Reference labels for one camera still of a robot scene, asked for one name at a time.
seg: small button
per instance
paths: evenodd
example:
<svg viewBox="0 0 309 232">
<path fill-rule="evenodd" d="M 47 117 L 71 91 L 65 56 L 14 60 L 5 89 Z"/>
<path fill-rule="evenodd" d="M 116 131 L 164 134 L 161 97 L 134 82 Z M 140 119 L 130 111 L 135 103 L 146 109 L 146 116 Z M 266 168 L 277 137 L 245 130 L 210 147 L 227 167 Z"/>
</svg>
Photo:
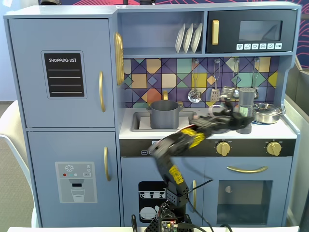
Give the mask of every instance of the small button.
<svg viewBox="0 0 309 232">
<path fill-rule="evenodd" d="M 275 49 L 282 49 L 282 43 L 276 43 Z"/>
<path fill-rule="evenodd" d="M 255 44 L 253 43 L 252 44 L 252 49 L 253 50 L 259 49 L 259 44 L 258 43 L 255 43 Z"/>
<path fill-rule="evenodd" d="M 245 43 L 245 50 L 251 49 L 251 43 Z"/>
<path fill-rule="evenodd" d="M 84 177 L 91 177 L 91 173 L 83 173 Z"/>
<path fill-rule="evenodd" d="M 268 43 L 267 44 L 267 49 L 274 49 L 275 44 L 274 43 Z"/>
<path fill-rule="evenodd" d="M 266 43 L 260 43 L 260 49 L 266 49 Z"/>
<path fill-rule="evenodd" d="M 236 45 L 236 50 L 242 50 L 243 49 L 243 44 L 242 43 L 238 43 Z"/>
</svg>

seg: oven window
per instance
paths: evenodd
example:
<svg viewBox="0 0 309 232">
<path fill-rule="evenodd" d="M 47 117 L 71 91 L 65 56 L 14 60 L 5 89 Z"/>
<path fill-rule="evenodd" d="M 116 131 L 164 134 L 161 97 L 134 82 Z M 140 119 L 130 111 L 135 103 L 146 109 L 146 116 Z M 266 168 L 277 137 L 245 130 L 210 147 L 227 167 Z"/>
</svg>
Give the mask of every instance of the oven window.
<svg viewBox="0 0 309 232">
<path fill-rule="evenodd" d="M 217 224 L 266 225 L 272 181 L 219 181 Z"/>
<path fill-rule="evenodd" d="M 282 21 L 241 21 L 239 41 L 279 41 Z"/>
</svg>

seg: colorful tile backsplash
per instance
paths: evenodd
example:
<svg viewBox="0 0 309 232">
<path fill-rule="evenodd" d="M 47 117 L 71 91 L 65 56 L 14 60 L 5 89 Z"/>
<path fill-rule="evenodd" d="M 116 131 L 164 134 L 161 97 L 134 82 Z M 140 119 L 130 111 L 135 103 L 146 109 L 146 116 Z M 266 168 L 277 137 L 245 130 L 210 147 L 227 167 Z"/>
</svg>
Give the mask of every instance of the colorful tile backsplash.
<svg viewBox="0 0 309 232">
<path fill-rule="evenodd" d="M 147 102 L 162 99 L 164 90 L 169 100 L 181 101 L 184 107 L 210 107 L 219 102 L 210 102 L 211 90 L 215 88 L 214 61 L 216 58 L 199 58 L 199 66 L 192 65 L 192 58 L 125 59 L 126 107 L 146 108 Z M 253 57 L 239 58 L 237 87 L 251 87 L 253 82 Z M 262 57 L 260 65 L 254 68 L 259 98 L 255 102 L 273 103 L 278 77 L 279 57 Z M 220 76 L 217 87 L 234 85 L 234 58 L 220 58 Z M 219 65 L 216 65 L 216 77 Z M 194 88 L 202 93 L 199 103 L 188 100 L 189 91 Z"/>
</svg>

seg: play kitchen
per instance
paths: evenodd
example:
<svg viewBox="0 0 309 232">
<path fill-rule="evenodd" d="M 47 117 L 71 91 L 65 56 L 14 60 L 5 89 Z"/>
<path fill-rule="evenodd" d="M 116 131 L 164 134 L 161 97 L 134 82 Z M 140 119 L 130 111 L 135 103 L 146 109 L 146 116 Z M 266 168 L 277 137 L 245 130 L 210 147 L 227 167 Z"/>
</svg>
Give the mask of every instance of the play kitchen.
<svg viewBox="0 0 309 232">
<path fill-rule="evenodd" d="M 189 189 L 213 179 L 186 212 L 198 226 L 194 209 L 212 226 L 285 225 L 299 130 L 283 100 L 301 6 L 80 9 L 4 17 L 40 226 L 131 226 L 132 214 L 148 226 L 166 200 L 149 146 L 216 117 L 223 98 L 255 121 L 172 157 Z"/>
</svg>

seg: white chair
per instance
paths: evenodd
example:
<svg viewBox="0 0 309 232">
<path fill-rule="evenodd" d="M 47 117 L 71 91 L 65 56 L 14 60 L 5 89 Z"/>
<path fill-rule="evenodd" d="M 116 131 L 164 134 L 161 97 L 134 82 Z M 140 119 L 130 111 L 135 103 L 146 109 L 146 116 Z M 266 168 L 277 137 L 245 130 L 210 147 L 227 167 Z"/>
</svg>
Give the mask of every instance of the white chair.
<svg viewBox="0 0 309 232">
<path fill-rule="evenodd" d="M 33 196 L 25 139 L 17 101 L 14 101 L 0 118 L 0 138 L 6 141 L 13 152 L 24 172 Z M 31 227 L 39 227 L 35 206 L 32 211 Z"/>
</svg>

